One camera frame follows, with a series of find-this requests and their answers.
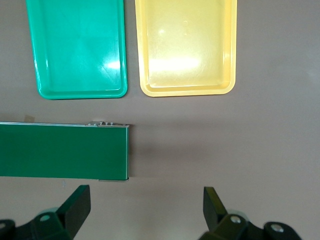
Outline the green conveyor belt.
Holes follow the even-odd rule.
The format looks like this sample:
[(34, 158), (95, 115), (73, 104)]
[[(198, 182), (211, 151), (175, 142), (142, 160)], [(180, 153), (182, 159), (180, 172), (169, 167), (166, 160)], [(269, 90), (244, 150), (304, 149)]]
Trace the green conveyor belt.
[(129, 125), (0, 121), (0, 177), (126, 181)]

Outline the yellow plastic tray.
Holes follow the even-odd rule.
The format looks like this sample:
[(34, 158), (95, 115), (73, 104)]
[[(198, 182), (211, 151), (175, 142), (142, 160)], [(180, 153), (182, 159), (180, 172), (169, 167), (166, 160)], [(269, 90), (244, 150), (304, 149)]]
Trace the yellow plastic tray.
[(236, 83), (237, 0), (135, 0), (140, 88), (224, 95)]

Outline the green plastic tray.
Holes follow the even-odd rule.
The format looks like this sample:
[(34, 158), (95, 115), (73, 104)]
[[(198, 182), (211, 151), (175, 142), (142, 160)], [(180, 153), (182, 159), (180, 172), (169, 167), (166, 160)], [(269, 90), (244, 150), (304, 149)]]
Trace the green plastic tray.
[(124, 0), (25, 0), (37, 91), (47, 100), (128, 90)]

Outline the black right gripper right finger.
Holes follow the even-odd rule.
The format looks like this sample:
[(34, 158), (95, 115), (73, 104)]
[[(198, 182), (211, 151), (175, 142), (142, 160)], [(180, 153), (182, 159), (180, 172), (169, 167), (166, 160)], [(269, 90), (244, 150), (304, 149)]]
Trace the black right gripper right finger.
[(302, 240), (289, 225), (269, 221), (259, 228), (236, 213), (229, 213), (213, 187), (203, 189), (203, 215), (208, 227), (199, 240)]

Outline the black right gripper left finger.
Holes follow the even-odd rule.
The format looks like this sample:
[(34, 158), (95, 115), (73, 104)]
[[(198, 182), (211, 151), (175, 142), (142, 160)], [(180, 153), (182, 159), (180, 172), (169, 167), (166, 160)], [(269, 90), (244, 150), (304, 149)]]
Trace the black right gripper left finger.
[(80, 185), (55, 211), (45, 211), (16, 226), (0, 219), (0, 240), (74, 240), (91, 211), (89, 185)]

